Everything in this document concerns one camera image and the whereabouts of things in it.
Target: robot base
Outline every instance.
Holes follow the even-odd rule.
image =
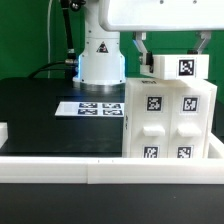
[[[114,84],[114,85],[96,85],[73,80],[73,87],[93,92],[95,91],[95,92],[110,93],[125,89],[125,83],[122,82],[120,84]]]

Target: black table surface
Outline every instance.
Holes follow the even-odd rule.
[[[0,121],[9,128],[1,156],[121,155],[121,118],[56,119],[61,99],[123,102],[123,92],[78,91],[64,80],[0,81]],[[221,224],[223,218],[223,185],[0,184],[0,224]]]
[[[0,122],[8,141],[0,155],[121,156],[123,118],[55,117],[60,101],[124,102],[124,90],[81,91],[60,79],[0,81]]]

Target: paper sheet with markers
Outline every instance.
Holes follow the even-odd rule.
[[[55,116],[123,117],[124,103],[60,102]]]

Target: warning triangle sticker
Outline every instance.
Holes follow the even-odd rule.
[[[96,51],[98,53],[109,53],[106,47],[106,44],[104,42],[102,42],[102,44],[100,45],[100,47],[98,48],[98,50]]]

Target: black cable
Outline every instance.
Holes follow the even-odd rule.
[[[40,67],[40,68],[37,69],[36,71],[30,73],[27,77],[28,77],[29,79],[32,79],[32,78],[34,78],[34,77],[36,76],[36,74],[38,74],[41,70],[43,70],[43,69],[45,69],[45,68],[49,68],[49,67],[54,66],[54,65],[62,65],[62,64],[64,65],[65,62],[64,62],[64,61],[51,62],[51,63],[49,63],[49,64],[46,64],[46,65]]]
[[[61,3],[61,8],[62,8],[63,17],[64,17],[67,49],[68,49],[68,59],[76,59],[76,54],[73,47],[72,30],[71,30],[71,23],[70,23],[70,17],[69,17],[69,1],[61,0],[60,3]]]
[[[40,72],[48,72],[48,71],[64,71],[65,68],[46,68],[46,69],[41,69]]]

